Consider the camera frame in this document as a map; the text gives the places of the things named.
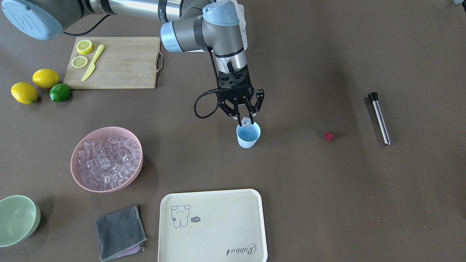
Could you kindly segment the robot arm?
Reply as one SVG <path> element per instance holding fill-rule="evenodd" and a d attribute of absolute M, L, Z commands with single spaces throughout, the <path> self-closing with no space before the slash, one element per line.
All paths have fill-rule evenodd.
<path fill-rule="evenodd" d="M 265 97 L 251 83 L 243 5 L 236 0 L 4 0 L 1 10 L 22 33 L 37 40 L 66 34 L 90 15 L 127 16 L 161 23 L 161 42 L 172 53 L 207 52 L 215 73 L 216 108 L 254 125 Z"/>

